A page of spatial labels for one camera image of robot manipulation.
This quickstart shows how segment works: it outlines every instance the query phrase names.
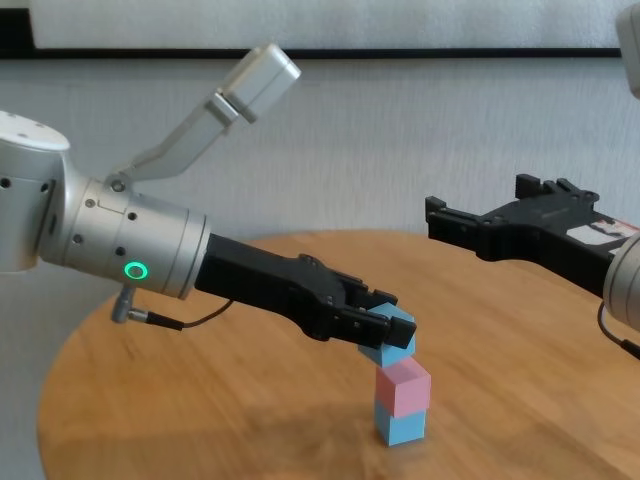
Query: label sticker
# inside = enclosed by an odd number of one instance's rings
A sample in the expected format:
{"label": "label sticker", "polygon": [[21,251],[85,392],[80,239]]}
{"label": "label sticker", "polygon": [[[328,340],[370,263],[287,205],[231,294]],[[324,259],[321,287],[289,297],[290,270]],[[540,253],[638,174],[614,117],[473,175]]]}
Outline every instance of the label sticker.
{"label": "label sticker", "polygon": [[612,223],[598,220],[589,225],[572,228],[567,231],[567,235],[586,245],[604,245],[631,238],[638,231],[638,228],[618,220],[614,220]]}

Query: silver cylinder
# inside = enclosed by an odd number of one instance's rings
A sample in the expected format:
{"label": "silver cylinder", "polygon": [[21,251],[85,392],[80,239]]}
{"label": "silver cylinder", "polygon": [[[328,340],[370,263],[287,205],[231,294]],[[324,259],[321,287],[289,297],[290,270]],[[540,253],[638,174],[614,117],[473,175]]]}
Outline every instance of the silver cylinder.
{"label": "silver cylinder", "polygon": [[611,262],[603,300],[612,317],[640,331],[640,233],[627,240]]}
{"label": "silver cylinder", "polygon": [[55,130],[0,111],[0,273],[34,267],[69,148]]}
{"label": "silver cylinder", "polygon": [[184,298],[209,237],[203,214],[136,193],[126,178],[91,180],[62,265],[131,287]]}

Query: blue block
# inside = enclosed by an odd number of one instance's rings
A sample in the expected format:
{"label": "blue block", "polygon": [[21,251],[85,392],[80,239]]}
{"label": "blue block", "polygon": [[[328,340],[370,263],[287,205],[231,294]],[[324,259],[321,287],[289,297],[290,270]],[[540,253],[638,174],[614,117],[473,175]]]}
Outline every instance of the blue block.
{"label": "blue block", "polygon": [[396,418],[376,400],[374,416],[376,429],[389,447],[422,440],[425,437],[426,411]]}
{"label": "blue block", "polygon": [[[398,317],[415,323],[415,319],[411,315],[390,303],[385,303],[384,305],[372,308],[369,312],[384,315],[387,318]],[[404,360],[407,357],[411,357],[416,353],[416,336],[415,334],[413,335],[413,338],[411,339],[411,342],[409,342],[407,348],[382,345],[379,349],[375,349],[358,345],[358,350],[373,360],[379,367],[386,368],[396,362]]]}

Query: green status light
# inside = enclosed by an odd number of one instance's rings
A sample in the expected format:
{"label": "green status light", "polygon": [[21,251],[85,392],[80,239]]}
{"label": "green status light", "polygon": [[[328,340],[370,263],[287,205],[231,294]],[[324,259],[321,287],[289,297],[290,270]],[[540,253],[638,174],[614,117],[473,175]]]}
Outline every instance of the green status light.
{"label": "green status light", "polygon": [[143,280],[149,275],[149,269],[144,263],[129,262],[124,266],[124,274],[133,280]]}

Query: pink block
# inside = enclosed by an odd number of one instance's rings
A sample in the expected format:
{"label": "pink block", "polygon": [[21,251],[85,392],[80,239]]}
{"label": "pink block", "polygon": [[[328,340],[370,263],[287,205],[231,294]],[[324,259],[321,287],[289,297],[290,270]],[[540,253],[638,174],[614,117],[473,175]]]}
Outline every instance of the pink block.
{"label": "pink block", "polygon": [[431,375],[413,357],[376,369],[376,399],[394,417],[429,409]]}

